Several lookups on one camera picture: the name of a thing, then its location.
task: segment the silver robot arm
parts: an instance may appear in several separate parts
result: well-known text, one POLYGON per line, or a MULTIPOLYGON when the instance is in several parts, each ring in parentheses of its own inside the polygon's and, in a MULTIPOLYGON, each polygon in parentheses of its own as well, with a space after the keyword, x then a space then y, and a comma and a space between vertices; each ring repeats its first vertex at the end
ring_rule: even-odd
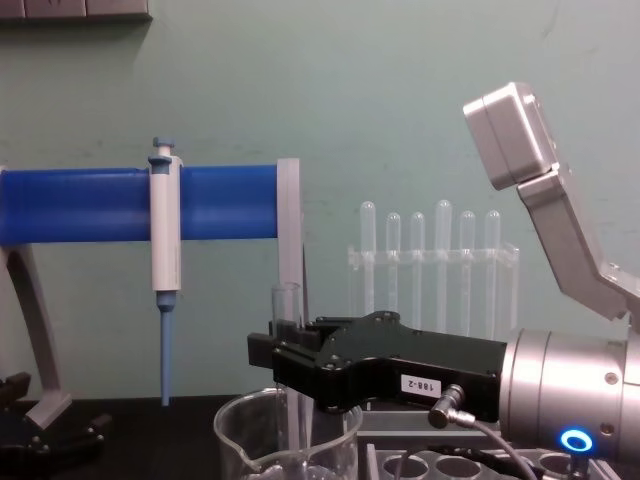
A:
POLYGON ((626 343, 521 331, 509 343, 500 424, 512 441, 640 462, 640 280, 607 262, 559 162, 540 102, 523 83, 464 107, 493 186, 517 185, 560 290, 612 320, 630 313, 626 343))

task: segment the glass test tube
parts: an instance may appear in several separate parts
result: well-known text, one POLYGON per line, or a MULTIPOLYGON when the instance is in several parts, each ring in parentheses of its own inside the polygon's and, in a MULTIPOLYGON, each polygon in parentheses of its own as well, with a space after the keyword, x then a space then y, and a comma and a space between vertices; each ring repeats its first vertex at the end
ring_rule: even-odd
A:
POLYGON ((398 311, 398 260, 400 254, 401 219, 397 213, 387 215, 387 257, 389 261, 388 309, 398 311))
POLYGON ((471 266, 476 235, 476 216, 466 211, 460 215, 460 251, 462 272, 460 281, 460 327, 462 335, 471 332, 471 266))
POLYGON ((422 329, 422 256, 424 252, 424 215, 416 212, 411 215, 410 245, 412 252, 412 311, 411 327, 415 330, 422 329))
MULTIPOLYGON (((279 340, 287 340, 287 332, 302 327, 301 295, 297 283, 278 284, 271 289, 273 325, 279 340)), ((278 449, 307 448, 310 438, 310 435, 307 436, 307 426, 311 424, 313 404, 309 406, 306 397, 292 388, 276 387, 284 392, 279 395, 276 407, 278 449)))
POLYGON ((447 331, 447 258, 451 249, 451 203, 440 200, 436 207, 435 249, 438 258, 436 319, 438 332, 447 331))
POLYGON ((496 335, 496 287, 497 258, 500 248, 500 214, 495 210, 487 213, 484 221, 484 246, 488 250, 485 326, 487 338, 493 340, 496 335))
POLYGON ((372 202, 360 206, 360 251, 364 267, 364 314, 367 315, 375 308, 376 206, 372 202))

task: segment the screw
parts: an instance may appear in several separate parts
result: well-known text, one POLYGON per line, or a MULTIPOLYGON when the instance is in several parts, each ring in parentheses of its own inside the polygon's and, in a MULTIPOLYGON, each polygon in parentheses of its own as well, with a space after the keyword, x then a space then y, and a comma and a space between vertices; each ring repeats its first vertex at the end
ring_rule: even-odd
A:
POLYGON ((600 431, 603 435, 612 435, 615 432, 615 428, 610 423, 603 423, 600 425, 600 431))
POLYGON ((615 385, 616 383, 618 383, 618 376, 613 372, 607 373, 604 376, 604 379, 609 385, 615 385))

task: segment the gray stand leg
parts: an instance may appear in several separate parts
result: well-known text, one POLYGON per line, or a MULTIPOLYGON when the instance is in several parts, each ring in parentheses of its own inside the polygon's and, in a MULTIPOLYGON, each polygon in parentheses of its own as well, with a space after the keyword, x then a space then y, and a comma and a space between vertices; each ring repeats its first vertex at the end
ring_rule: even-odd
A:
POLYGON ((6 265, 27 324, 29 339, 42 382, 43 395, 27 413, 41 428, 48 427, 71 404, 62 391, 51 322, 30 245, 4 247, 0 258, 6 265))

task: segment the test tube rack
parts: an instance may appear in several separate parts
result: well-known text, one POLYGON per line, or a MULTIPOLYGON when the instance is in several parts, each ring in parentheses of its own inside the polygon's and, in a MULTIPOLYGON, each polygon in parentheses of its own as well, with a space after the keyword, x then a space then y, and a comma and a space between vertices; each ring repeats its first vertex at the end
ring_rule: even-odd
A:
POLYGON ((501 240, 500 214, 484 216, 484 239, 476 243, 476 216, 458 218, 458 248, 452 248, 453 207, 435 208, 432 249, 425 216, 411 215, 403 249, 402 218, 386 216, 386 245, 376 242, 376 206, 360 206, 360 249, 350 246, 349 314, 398 312, 416 330, 506 340, 517 325, 519 249, 501 240))

